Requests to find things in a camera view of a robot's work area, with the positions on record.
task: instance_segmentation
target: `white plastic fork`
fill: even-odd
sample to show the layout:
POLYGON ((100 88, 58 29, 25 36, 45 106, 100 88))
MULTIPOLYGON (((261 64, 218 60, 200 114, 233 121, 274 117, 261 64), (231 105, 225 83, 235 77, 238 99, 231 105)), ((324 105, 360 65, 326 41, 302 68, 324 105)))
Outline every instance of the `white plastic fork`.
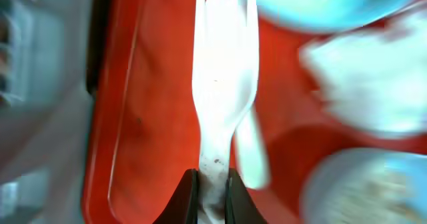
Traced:
POLYGON ((256 0, 196 0, 193 101, 199 119, 199 203, 211 223, 224 220, 230 146, 258 87, 256 0))

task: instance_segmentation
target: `red tray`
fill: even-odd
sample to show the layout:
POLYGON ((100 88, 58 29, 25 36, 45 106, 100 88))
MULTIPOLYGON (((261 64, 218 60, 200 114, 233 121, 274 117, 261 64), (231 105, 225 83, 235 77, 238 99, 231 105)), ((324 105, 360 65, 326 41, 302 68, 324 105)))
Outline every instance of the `red tray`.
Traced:
MULTIPOLYGON (((195 0, 113 0, 82 199, 86 223, 152 223, 184 171, 197 167, 191 96, 195 0)), ((313 38, 260 20, 256 109, 272 184, 250 191, 268 223, 299 223, 298 197, 325 156, 350 147, 427 153, 427 137, 379 141, 321 110, 298 63, 313 38)))

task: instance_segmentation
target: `tray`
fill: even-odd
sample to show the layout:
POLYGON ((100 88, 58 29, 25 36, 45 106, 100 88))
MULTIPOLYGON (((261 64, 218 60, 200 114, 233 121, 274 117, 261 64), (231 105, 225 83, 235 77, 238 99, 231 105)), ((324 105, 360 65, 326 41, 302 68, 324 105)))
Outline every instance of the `tray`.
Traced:
MULTIPOLYGON (((113 0, 82 199, 86 223, 153 223, 184 171, 197 168, 194 3, 113 0)), ((256 109, 272 184, 250 194, 268 223, 300 222, 304 181, 329 154, 351 147, 427 153, 426 136, 380 141, 327 116, 298 62, 298 48, 312 38, 260 20, 256 109)))

